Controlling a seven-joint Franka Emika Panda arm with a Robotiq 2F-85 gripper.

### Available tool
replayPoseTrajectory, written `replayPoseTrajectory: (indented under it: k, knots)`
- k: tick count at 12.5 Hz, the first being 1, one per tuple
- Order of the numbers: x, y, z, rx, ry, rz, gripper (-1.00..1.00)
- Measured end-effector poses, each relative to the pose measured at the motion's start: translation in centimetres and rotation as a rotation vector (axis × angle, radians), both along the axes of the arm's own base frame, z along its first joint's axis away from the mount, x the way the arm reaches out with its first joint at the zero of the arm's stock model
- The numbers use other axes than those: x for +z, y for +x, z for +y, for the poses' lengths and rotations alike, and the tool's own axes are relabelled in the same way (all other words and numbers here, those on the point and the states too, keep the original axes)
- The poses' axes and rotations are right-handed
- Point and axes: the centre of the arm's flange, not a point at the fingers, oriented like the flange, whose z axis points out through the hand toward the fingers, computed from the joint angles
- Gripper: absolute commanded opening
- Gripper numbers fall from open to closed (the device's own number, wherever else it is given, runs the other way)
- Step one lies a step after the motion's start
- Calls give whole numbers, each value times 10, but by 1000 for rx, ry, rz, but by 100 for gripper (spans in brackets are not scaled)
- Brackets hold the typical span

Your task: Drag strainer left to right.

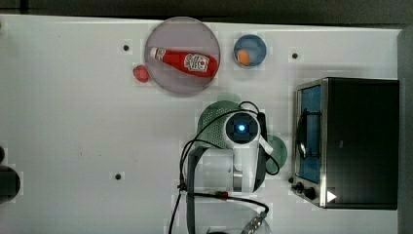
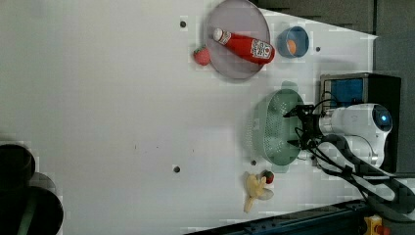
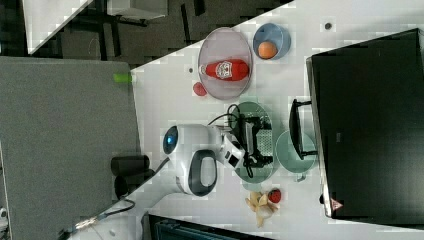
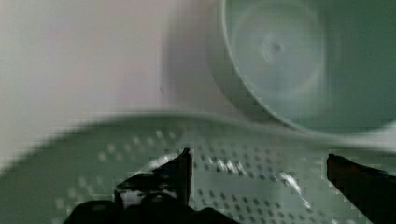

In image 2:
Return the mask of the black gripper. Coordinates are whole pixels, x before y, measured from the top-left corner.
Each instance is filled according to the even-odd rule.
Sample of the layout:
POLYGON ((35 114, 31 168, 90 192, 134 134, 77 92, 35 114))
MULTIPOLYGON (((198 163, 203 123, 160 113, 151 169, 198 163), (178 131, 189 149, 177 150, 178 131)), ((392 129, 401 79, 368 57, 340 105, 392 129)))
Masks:
POLYGON ((296 111, 289 111, 284 114, 284 118, 298 117, 301 121, 300 140, 289 140, 289 144, 301 147, 306 150, 315 147, 316 142, 323 134, 319 127, 320 115, 314 112, 315 107, 312 105, 296 105, 296 111))

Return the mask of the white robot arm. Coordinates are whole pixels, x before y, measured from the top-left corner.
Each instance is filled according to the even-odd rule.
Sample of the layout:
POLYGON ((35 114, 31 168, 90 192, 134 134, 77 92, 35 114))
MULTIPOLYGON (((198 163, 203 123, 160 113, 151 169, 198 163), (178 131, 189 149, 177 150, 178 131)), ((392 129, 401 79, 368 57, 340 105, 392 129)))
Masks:
POLYGON ((290 143, 308 151, 318 167, 354 186, 373 211, 396 223, 414 221, 414 190, 381 169, 392 116, 379 104, 359 104, 316 114, 313 105, 284 113, 301 127, 290 143))

